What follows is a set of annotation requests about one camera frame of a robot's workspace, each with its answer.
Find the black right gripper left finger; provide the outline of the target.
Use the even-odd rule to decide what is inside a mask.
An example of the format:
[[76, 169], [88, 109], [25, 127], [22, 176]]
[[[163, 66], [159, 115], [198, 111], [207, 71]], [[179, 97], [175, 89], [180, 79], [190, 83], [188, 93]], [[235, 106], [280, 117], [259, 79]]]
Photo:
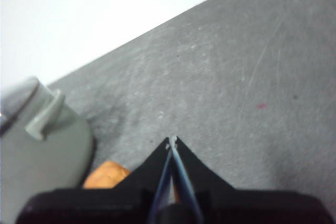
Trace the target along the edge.
[[36, 194], [16, 223], [146, 223], [169, 153], [165, 138], [111, 189], [63, 188]]

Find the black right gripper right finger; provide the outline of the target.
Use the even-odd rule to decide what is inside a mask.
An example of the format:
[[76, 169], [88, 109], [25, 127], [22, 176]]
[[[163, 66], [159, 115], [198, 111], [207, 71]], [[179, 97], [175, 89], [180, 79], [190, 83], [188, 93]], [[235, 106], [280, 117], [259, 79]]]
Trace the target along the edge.
[[329, 223], [318, 198], [283, 190], [238, 189], [209, 169], [177, 136], [173, 138], [177, 191], [201, 223]]

